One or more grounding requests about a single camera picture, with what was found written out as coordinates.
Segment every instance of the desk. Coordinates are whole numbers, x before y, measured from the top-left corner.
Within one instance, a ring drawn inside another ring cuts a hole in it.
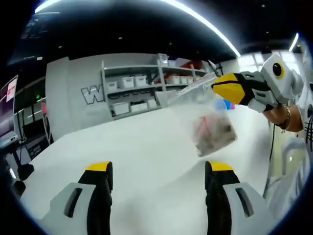
[[[205,158],[169,108],[65,135],[31,162],[35,171],[21,201],[31,216],[42,218],[50,200],[77,182],[86,166],[110,160],[112,234],[206,234],[205,161],[228,162],[260,194],[268,176],[267,120],[243,106],[227,113],[238,140]]]

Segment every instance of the black ceiling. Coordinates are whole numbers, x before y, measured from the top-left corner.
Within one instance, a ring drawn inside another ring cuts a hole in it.
[[[288,49],[299,30],[291,6],[282,0],[179,1],[216,26],[240,54]],[[235,58],[211,29],[161,0],[61,0],[32,16],[8,60],[5,79],[18,71],[23,87],[57,58],[119,52],[215,63]]]

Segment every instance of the shelving unit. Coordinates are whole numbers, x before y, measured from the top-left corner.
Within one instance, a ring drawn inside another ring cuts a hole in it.
[[[106,67],[105,62],[102,61],[101,65],[101,83],[103,86],[103,97],[104,102],[107,102],[107,105],[109,104],[109,97],[110,95],[116,94],[116,95],[123,95],[127,93],[134,93],[134,92],[140,92],[145,90],[151,90],[151,92],[162,90],[163,92],[167,91],[167,88],[184,88],[188,86],[187,84],[165,84],[164,74],[165,73],[177,73],[180,75],[186,75],[186,76],[193,76],[194,80],[196,80],[196,76],[204,76],[207,72],[204,70],[195,70],[193,65],[191,65],[191,68],[180,68],[180,67],[165,67],[162,66],[160,61],[157,60],[157,65],[134,65],[134,66],[119,66],[119,67]],[[117,77],[117,76],[123,76],[123,75],[135,75],[135,74],[147,74],[147,86],[145,87],[132,87],[132,88],[126,88],[126,89],[118,89],[116,91],[108,91],[107,85],[106,85],[106,78],[108,77]],[[152,80],[152,74],[158,74],[158,79],[160,79],[160,83],[153,84],[153,82],[156,81]],[[160,109],[161,107],[156,108],[150,108],[146,110],[141,110],[138,112],[129,112],[122,115],[117,115],[113,117],[113,120],[118,120],[121,118],[130,117],[133,115],[149,112],[152,110]]]

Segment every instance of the white tabletop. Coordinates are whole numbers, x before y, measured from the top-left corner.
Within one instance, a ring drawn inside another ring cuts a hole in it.
[[[204,163],[229,163],[241,182],[265,190],[270,133],[263,115],[243,106],[227,111],[238,139],[199,158],[169,108],[68,134],[37,156],[21,201],[43,218],[50,200],[85,168],[113,162],[112,234],[205,234]]]

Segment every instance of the person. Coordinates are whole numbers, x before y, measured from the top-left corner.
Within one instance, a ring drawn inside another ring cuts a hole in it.
[[[299,100],[290,107],[280,104],[272,110],[263,111],[263,115],[272,123],[283,130],[299,132],[304,129],[305,137],[297,138],[296,143],[291,148],[306,149],[306,155],[298,168],[290,174],[271,177],[265,199],[268,208],[278,220],[282,219],[289,211],[301,193],[309,176],[313,162],[313,76],[312,59],[308,50],[303,56],[304,87]]]

